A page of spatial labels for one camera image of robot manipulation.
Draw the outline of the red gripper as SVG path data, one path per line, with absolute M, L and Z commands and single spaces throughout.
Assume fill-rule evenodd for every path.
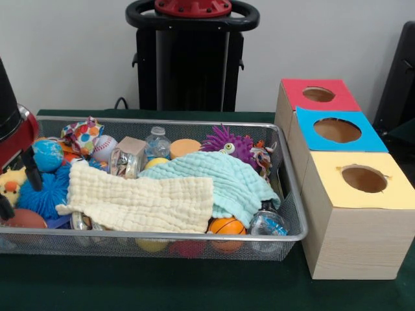
M 32 144 L 38 135 L 38 123 L 29 111 L 21 112 L 17 128 L 6 138 L 1 139 L 1 173 L 6 171 L 15 158 L 21 157 L 28 181 L 35 191 L 42 190 L 42 176 L 34 160 Z M 15 216 L 9 200 L 0 194 L 0 217 L 7 221 Z

